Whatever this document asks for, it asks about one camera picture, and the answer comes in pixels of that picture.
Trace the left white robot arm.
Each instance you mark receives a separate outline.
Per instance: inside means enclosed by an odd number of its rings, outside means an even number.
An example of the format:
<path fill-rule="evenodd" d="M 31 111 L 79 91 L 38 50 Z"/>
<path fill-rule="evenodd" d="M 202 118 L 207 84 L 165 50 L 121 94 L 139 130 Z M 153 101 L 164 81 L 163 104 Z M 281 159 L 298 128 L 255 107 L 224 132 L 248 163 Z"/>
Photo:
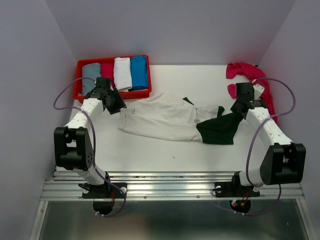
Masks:
<path fill-rule="evenodd" d="M 95 87 L 85 95 L 81 107 L 69 107 L 77 113 L 65 126 L 53 132 L 55 164 L 77 173 L 89 186 L 94 186 L 95 193 L 106 197 L 111 193 L 111 184 L 108 174 L 96 164 L 94 120 L 105 110 L 113 115 L 127 106 L 109 78 L 93 80 L 88 77 L 87 80 Z"/>

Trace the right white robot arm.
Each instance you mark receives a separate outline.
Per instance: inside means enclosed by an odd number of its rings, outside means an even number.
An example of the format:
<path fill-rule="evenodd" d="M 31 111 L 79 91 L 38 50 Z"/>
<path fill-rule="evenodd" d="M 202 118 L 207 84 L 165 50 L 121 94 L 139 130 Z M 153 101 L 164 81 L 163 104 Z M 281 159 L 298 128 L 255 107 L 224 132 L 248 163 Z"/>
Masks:
<path fill-rule="evenodd" d="M 255 129 L 253 140 L 260 139 L 266 153 L 258 167 L 250 169 L 247 161 L 244 171 L 235 172 L 230 182 L 231 192 L 242 195 L 248 187 L 297 184 L 303 179 L 307 150 L 295 143 L 279 128 L 267 106 L 260 99 L 263 88 L 251 82 L 235 85 L 236 101 L 231 107 Z"/>

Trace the cream and green t-shirt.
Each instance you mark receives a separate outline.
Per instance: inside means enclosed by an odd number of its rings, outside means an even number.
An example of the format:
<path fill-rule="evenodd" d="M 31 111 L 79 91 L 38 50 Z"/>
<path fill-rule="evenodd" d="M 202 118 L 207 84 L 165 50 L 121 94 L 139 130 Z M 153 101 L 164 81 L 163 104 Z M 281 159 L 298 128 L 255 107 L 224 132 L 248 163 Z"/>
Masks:
<path fill-rule="evenodd" d="M 195 106 L 188 98 L 168 93 L 132 102 L 120 112 L 125 133 L 175 142 L 233 145 L 243 117 L 220 105 Z"/>

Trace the red plastic tray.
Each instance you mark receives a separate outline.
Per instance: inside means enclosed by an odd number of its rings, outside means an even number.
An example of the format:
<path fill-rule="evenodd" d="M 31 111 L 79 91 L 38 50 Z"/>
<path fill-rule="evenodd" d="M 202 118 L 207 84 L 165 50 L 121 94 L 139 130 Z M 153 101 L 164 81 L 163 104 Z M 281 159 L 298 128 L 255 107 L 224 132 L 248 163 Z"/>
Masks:
<path fill-rule="evenodd" d="M 150 93 L 152 92 L 152 80 L 151 80 L 151 73 L 150 73 L 150 60 L 149 56 L 146 54 L 142 54 L 143 57 L 146 59 L 146 70 L 147 70 L 147 77 L 148 77 L 148 88 L 143 90 L 134 90 L 134 91 L 128 91 L 128 92 L 120 92 L 121 97 L 124 100 L 130 100 L 130 99 L 141 99 L 141 98 L 148 98 L 150 96 Z M 82 59 L 77 62 L 76 65 L 76 71 L 75 71 L 75 78 L 81 78 L 82 77 L 82 67 L 88 64 L 92 63 L 99 63 L 99 64 L 111 64 L 114 66 L 116 57 L 106 57 L 106 58 L 92 58 L 92 59 Z M 85 99 L 84 96 L 82 96 L 83 87 L 82 87 L 82 81 L 79 80 L 73 85 L 73 99 L 77 100 L 81 104 L 83 103 L 83 100 Z"/>

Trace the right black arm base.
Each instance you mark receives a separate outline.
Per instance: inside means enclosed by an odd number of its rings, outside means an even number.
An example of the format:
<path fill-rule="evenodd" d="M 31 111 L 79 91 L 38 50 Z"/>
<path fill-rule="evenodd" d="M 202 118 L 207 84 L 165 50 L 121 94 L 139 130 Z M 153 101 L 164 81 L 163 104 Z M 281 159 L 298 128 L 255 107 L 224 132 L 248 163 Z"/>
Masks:
<path fill-rule="evenodd" d="M 260 192 L 254 191 L 253 186 L 243 186 L 240 183 L 239 172 L 236 172 L 229 181 L 218 181 L 214 183 L 211 193 L 217 198 L 246 198 L 259 197 Z"/>

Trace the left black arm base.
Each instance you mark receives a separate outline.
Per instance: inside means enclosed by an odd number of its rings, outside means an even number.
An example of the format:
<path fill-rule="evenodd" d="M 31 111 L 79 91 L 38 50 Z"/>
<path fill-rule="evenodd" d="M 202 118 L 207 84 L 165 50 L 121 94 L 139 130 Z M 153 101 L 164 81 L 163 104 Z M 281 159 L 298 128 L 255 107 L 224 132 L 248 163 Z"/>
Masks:
<path fill-rule="evenodd" d="M 127 196 L 127 183 L 118 182 L 116 187 L 104 183 L 102 185 L 92 185 L 88 183 L 79 183 L 82 189 L 83 199 L 124 199 Z"/>

